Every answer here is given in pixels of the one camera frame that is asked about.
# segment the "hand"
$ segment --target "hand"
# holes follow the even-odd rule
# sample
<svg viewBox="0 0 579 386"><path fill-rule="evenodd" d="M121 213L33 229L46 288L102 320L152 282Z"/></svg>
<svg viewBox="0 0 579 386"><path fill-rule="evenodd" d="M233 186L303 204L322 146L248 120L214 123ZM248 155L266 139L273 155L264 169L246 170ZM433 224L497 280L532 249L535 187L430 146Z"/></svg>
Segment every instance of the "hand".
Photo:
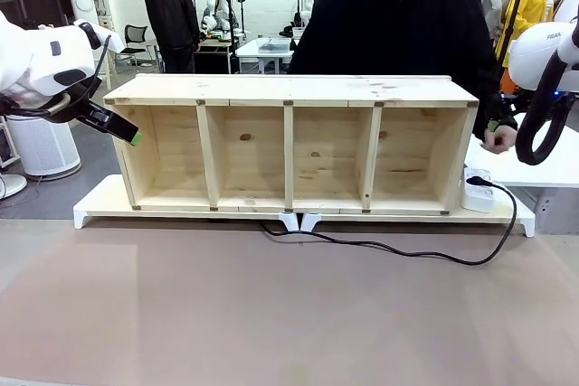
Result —
<svg viewBox="0 0 579 386"><path fill-rule="evenodd" d="M481 146L492 154L502 154L517 142L517 131L513 127L499 126L493 133L485 130L485 143Z"/></svg>

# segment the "black chair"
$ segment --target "black chair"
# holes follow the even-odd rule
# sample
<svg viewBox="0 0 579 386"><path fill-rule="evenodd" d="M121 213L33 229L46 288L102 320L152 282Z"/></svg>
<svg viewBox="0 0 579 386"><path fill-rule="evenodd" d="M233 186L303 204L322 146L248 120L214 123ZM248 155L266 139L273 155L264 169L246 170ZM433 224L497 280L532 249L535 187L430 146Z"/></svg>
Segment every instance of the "black chair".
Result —
<svg viewBox="0 0 579 386"><path fill-rule="evenodd" d="M125 42L127 43L127 48L123 50L121 53L119 53L119 56L128 56L128 58L130 59L131 67L133 66L134 61L135 66L137 67L137 72L138 72L137 55L139 53L147 52L149 57L151 58L151 61L153 61L153 58L151 57L151 53L148 52L147 49L142 48L136 49L129 47L129 45L131 43L142 44L143 42L145 42L145 33L147 32L147 28L148 26L138 27L138 26L131 26L130 24L127 24L127 26L125 26Z"/></svg>

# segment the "white power strip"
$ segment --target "white power strip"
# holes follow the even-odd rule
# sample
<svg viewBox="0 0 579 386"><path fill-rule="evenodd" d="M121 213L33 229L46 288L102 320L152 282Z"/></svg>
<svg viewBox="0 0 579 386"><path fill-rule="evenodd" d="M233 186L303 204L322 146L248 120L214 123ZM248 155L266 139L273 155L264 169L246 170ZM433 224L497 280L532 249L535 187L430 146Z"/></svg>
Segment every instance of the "white power strip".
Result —
<svg viewBox="0 0 579 386"><path fill-rule="evenodd" d="M474 212L493 212L495 209L495 192L492 187L468 184L467 180L479 176L483 180L492 182L489 171L464 168L462 179L462 208Z"/></svg>

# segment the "wooden box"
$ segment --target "wooden box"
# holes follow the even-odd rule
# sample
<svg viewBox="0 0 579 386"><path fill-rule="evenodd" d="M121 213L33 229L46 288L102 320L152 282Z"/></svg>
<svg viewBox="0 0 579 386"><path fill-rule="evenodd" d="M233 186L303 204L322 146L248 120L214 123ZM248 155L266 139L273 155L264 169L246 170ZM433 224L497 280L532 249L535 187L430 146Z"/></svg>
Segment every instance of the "wooden box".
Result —
<svg viewBox="0 0 579 386"><path fill-rule="evenodd" d="M452 211L478 101L447 77L138 75L106 97L148 211Z"/></svg>

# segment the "black jacket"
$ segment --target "black jacket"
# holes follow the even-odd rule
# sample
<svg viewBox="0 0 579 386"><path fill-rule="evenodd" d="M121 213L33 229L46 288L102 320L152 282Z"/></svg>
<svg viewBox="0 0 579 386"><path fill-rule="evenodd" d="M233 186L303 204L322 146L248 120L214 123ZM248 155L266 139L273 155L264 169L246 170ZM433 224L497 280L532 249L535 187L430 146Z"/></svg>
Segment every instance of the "black jacket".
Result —
<svg viewBox="0 0 579 386"><path fill-rule="evenodd" d="M145 0L148 20L161 50L199 43L199 23L193 0Z"/></svg>
<svg viewBox="0 0 579 386"><path fill-rule="evenodd" d="M480 0L316 0L290 74L449 75L491 118L516 127L498 94L497 61Z"/></svg>

